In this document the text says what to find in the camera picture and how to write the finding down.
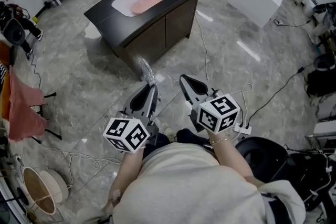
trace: bracelet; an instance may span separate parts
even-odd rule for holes
[[[221,138],[221,139],[219,139],[219,140],[217,140],[217,141],[210,141],[210,144],[212,144],[212,145],[217,145],[217,144],[219,144],[220,142],[226,141],[226,140],[228,140],[228,139],[229,139],[229,135],[227,134],[227,135],[225,135],[223,138]]]

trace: red towel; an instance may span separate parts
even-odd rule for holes
[[[47,126],[47,120],[33,111],[30,106],[44,104],[44,95],[41,90],[25,85],[15,75],[12,66],[9,68],[10,111],[9,136],[12,141],[20,141],[26,137],[41,136]]]

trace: small black device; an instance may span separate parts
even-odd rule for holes
[[[26,33],[11,7],[0,8],[0,32],[14,46],[20,46],[26,39]]]

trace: white sweatshirt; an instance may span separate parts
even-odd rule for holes
[[[138,178],[113,209],[110,223],[274,223],[261,192],[276,195],[293,224],[303,223],[304,204],[288,181],[257,189],[233,169],[220,166],[202,147],[172,143],[144,159]],[[76,223],[97,223],[103,217],[102,211],[85,209],[78,212]]]

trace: white cable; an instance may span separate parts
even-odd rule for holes
[[[244,88],[245,88],[246,86],[248,86],[248,85],[251,86],[251,89],[248,90],[248,91],[244,90]],[[245,100],[245,96],[244,96],[244,92],[251,92],[251,91],[253,91],[253,85],[252,85],[251,83],[247,83],[247,84],[245,84],[245,85],[242,87],[241,90],[230,93],[230,95],[232,95],[232,94],[235,94],[235,93],[237,93],[237,92],[241,92],[241,94],[242,94],[242,96],[243,96],[244,106],[245,106],[245,112],[246,112],[245,119],[243,120],[244,126],[246,126],[247,113],[248,113],[248,111],[247,111],[247,105],[246,105],[246,100]]]
[[[327,171],[327,169],[329,168],[329,167],[328,167],[328,164],[329,164],[328,156],[326,156],[326,154],[322,153],[321,151],[320,151],[320,154],[322,154],[322,155],[327,159],[327,166],[326,166],[326,168],[325,168],[325,170]],[[318,191],[320,191],[320,190],[326,188],[326,187],[330,184],[330,182],[331,182],[330,172],[327,172],[327,173],[328,173],[328,178],[329,178],[328,183],[325,184],[325,185],[323,185],[322,187],[319,187],[318,189],[314,190],[314,191],[313,191],[314,193],[317,193]],[[308,198],[306,198],[303,202],[308,201],[308,200],[309,200],[312,196],[314,196],[314,195],[315,195],[315,194],[312,193],[312,194],[311,194],[310,196],[308,196]]]
[[[24,145],[24,140],[22,140],[22,150],[21,150],[21,155],[20,158],[23,158],[23,149],[24,149],[25,145]]]
[[[72,158],[74,158],[74,157],[75,158],[79,158],[79,159],[84,159],[84,160],[86,160],[86,159],[93,160],[94,161],[93,166],[94,166],[95,169],[99,169],[100,168],[99,163],[100,162],[105,162],[105,161],[109,162],[109,163],[114,163],[114,164],[121,164],[121,161],[119,159],[115,158],[115,157],[114,158],[98,159],[98,158],[93,158],[93,157],[91,157],[89,155],[86,155],[86,154],[83,154],[83,153],[79,153],[79,152],[62,151],[62,150],[58,150],[57,148],[43,146],[41,144],[40,144],[40,146],[42,148],[45,148],[46,150],[50,150],[52,152],[59,152],[60,155],[63,155],[64,153],[67,153],[70,156],[70,162],[69,162],[69,167],[68,168],[69,168],[69,174],[70,174],[71,183],[74,183],[73,176],[72,176],[72,171],[71,171],[71,162],[72,162]]]
[[[197,15],[195,13],[195,18],[196,18],[196,21],[198,23],[198,26],[201,30],[201,38],[203,40],[203,44],[204,44],[204,48],[205,48],[205,75],[206,75],[206,79],[209,80],[209,77],[208,77],[208,67],[207,67],[207,60],[208,60],[208,49],[206,48],[206,45],[205,45],[205,41],[204,41],[204,38],[203,38],[203,32],[202,32],[202,28],[201,28],[201,25],[200,23],[198,22],[198,19],[197,19]]]
[[[244,88],[245,88],[247,85],[250,85],[250,86],[251,86],[251,89],[248,90],[248,91],[245,91]],[[244,119],[243,111],[242,111],[242,117],[241,117],[242,120],[243,120],[244,126],[246,126],[246,120],[247,120],[247,105],[246,105],[246,100],[245,100],[244,92],[251,92],[251,91],[253,91],[253,85],[252,85],[251,83],[247,83],[247,84],[245,84],[245,85],[242,87],[241,90],[236,91],[236,92],[233,92],[233,93],[230,93],[230,95],[232,95],[232,94],[235,94],[235,93],[237,93],[237,92],[242,92],[241,94],[243,95],[244,106],[245,106],[245,111],[246,111],[245,119]],[[231,139],[231,141],[234,141],[235,139],[237,139],[237,138],[240,136],[241,133],[242,133],[242,131],[241,131],[241,129],[240,129],[239,133],[238,133],[235,137],[233,137],[233,138]]]

